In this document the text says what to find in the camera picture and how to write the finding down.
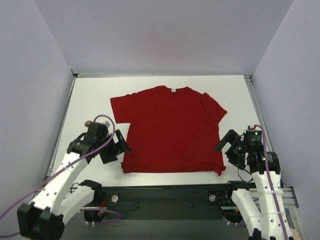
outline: purple cable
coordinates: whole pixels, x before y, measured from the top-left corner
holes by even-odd
[[[120,219],[122,219],[122,215],[119,213],[119,212],[116,212],[116,211],[111,211],[111,210],[107,210],[107,209],[103,209],[103,208],[89,208],[89,209],[80,209],[80,211],[103,211],[105,213],[110,213],[110,214],[115,214],[115,215],[118,215],[119,217],[116,217],[114,219],[109,219],[109,220],[102,220],[100,222],[95,222],[94,225],[102,225],[102,224],[108,224],[108,223],[111,223],[111,222],[115,222],[115,221],[118,221]],[[84,224],[91,224],[91,222],[88,222],[88,221],[85,221],[83,220],[80,216],[79,216],[79,219],[81,222],[83,222]]]
[[[272,183],[271,175],[270,175],[270,171],[269,171],[269,161],[268,161],[269,156],[267,155],[266,133],[265,133],[265,130],[264,130],[264,128],[262,126],[257,125],[257,124],[255,124],[254,126],[260,128],[261,131],[262,131],[263,152],[264,152],[264,158],[265,158],[264,162],[265,162],[266,175],[267,175],[268,182],[269,182],[269,185],[270,185],[270,188],[271,188],[271,192],[272,192],[272,196],[273,196],[273,199],[274,199],[275,207],[276,207],[276,210],[278,212],[279,220],[280,220],[280,223],[281,223],[281,226],[282,226],[284,239],[287,240],[288,239],[288,233],[287,233],[287,230],[286,230],[284,218],[282,217],[282,214],[281,214],[280,205],[279,205],[277,196],[275,194],[275,188],[274,188],[274,185]]]
[[[108,143],[111,142],[111,140],[113,139],[115,132],[116,132],[116,126],[114,121],[107,115],[98,115],[94,118],[94,122],[100,118],[100,117],[105,117],[107,119],[110,120],[112,127],[113,127],[113,131],[112,134],[110,136],[110,138],[104,143],[102,144],[100,147],[98,147],[97,149],[88,152],[87,154],[79,157],[78,159],[74,160],[73,162],[71,162],[70,164],[66,165],[64,168],[62,168],[61,170],[57,171],[55,174],[53,174],[51,177],[49,177],[47,180],[45,180],[43,183],[41,183],[41,185],[39,185],[37,188],[35,188],[34,190],[32,190],[31,192],[29,192],[28,194],[26,194],[25,196],[23,196],[22,198],[20,198],[19,200],[17,200],[15,203],[13,203],[10,207],[7,208],[7,210],[5,210],[1,215],[0,215],[0,221],[4,218],[4,216],[11,210],[13,209],[16,205],[18,205],[20,202],[22,202],[23,200],[25,200],[27,197],[29,197],[30,195],[34,194],[38,189],[41,189],[44,185],[46,185],[48,182],[50,182],[52,179],[54,179],[56,176],[58,176],[59,174],[61,174],[62,172],[64,172],[67,168],[71,167],[72,165],[78,163],[79,161],[81,161],[82,159],[85,159],[87,157],[90,157],[91,155],[94,155],[95,153],[99,152],[101,149],[103,149]],[[20,232],[16,232],[16,233],[12,233],[9,235],[0,235],[0,239],[6,239],[6,238],[10,238],[16,235],[19,235]]]

